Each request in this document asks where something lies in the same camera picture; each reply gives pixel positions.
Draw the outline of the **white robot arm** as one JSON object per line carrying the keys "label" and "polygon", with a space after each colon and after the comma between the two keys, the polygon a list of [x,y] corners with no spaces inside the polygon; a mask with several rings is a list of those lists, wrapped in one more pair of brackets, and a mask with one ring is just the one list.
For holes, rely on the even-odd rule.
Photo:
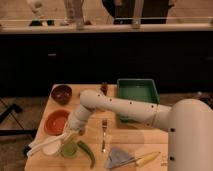
{"label": "white robot arm", "polygon": [[167,131],[168,171],[213,171],[213,110],[204,102],[183,99],[169,107],[84,90],[69,115],[69,128],[84,130],[97,108]]}

